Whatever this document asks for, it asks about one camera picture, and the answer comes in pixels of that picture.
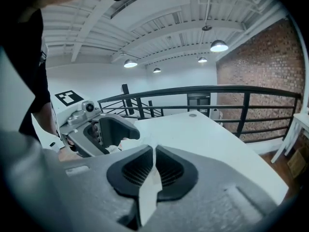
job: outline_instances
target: person's arm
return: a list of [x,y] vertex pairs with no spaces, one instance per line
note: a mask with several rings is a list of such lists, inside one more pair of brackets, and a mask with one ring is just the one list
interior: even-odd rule
[[35,99],[30,107],[31,113],[44,131],[57,136],[55,123],[52,117],[45,63],[38,67],[33,82],[32,92],[35,95]]

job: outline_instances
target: black railing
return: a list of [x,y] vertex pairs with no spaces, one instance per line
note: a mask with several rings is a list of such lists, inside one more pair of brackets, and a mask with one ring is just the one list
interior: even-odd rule
[[[243,93],[244,99],[242,105],[197,105],[197,106],[153,106],[152,102],[149,101],[149,105],[146,105],[141,102],[141,98],[148,98],[148,97],[155,97],[155,96],[166,96],[166,95],[179,95],[179,94],[190,94],[190,93]],[[295,99],[293,106],[263,106],[263,105],[249,105],[250,103],[250,96],[251,94],[264,94],[264,95],[275,95],[275,96],[283,96],[283,97],[291,97]],[[98,101],[101,110],[102,109],[110,109],[114,110],[125,110],[134,109],[138,110],[140,113],[140,117],[131,117],[126,115],[122,115],[123,117],[130,117],[130,118],[137,118],[137,119],[147,119],[145,114],[150,114],[151,117],[156,116],[164,116],[164,109],[242,109],[241,115],[239,119],[215,119],[215,122],[218,123],[238,123],[237,131],[234,132],[238,138],[242,134],[250,134],[250,133],[261,133],[261,132],[269,132],[269,131],[279,131],[283,129],[289,130],[293,114],[296,110],[297,100],[301,98],[301,95],[298,93],[293,93],[290,91],[273,89],[273,88],[266,88],[266,87],[253,87],[253,86],[234,86],[234,85],[217,85],[217,86],[195,86],[195,87],[178,87],[178,88],[167,88],[167,89],[160,89],[160,90],[153,90],[143,93],[136,93],[136,94],[124,94],[119,96],[114,96],[106,99],[102,99]],[[132,102],[132,107],[110,107],[106,106],[104,108],[101,107],[101,103],[105,102],[114,102],[119,101],[124,103],[124,100],[132,99],[136,103]],[[248,109],[292,109],[292,113],[290,116],[283,116],[283,117],[273,117],[273,118],[254,118],[254,119],[247,119]],[[261,121],[274,121],[274,120],[285,120],[288,119],[289,125],[284,127],[277,127],[271,129],[263,129],[263,130],[245,130],[243,131],[244,124],[246,122],[261,122]],[[271,138],[266,139],[258,139],[258,140],[250,140],[244,141],[245,143],[254,143],[254,142],[261,142],[266,140],[271,140],[275,138],[285,137],[284,135],[278,135]]]

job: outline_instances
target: person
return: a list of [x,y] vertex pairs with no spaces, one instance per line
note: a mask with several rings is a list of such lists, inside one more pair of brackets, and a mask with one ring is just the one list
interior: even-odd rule
[[39,141],[32,125],[34,115],[43,130],[58,135],[52,118],[50,93],[46,76],[45,63],[41,61],[43,19],[41,9],[48,5],[57,5],[71,0],[32,0],[10,25],[1,42],[16,71],[35,95],[19,131]]

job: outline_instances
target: brick wall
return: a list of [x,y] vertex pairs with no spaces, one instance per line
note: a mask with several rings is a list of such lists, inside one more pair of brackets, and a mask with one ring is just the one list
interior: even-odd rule
[[[270,87],[303,93],[305,66],[293,24],[282,19],[252,37],[217,62],[218,84]],[[269,95],[251,95],[250,105],[293,105],[294,99]],[[218,94],[218,104],[243,103],[241,94]],[[240,118],[241,109],[222,110],[223,118]],[[290,116],[291,109],[249,109],[247,118]],[[245,123],[244,131],[288,125],[288,120]],[[238,123],[225,123],[235,132]],[[241,135],[242,140],[279,136],[286,130]]]

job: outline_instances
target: black t-shirt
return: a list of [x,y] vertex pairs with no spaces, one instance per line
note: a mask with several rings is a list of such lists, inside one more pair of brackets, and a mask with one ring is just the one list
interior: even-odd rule
[[41,11],[35,12],[28,22],[16,23],[9,30],[3,41],[4,50],[20,77],[35,95],[19,131],[39,139],[32,125],[31,113],[39,112],[50,102],[45,63],[40,64],[43,33]]

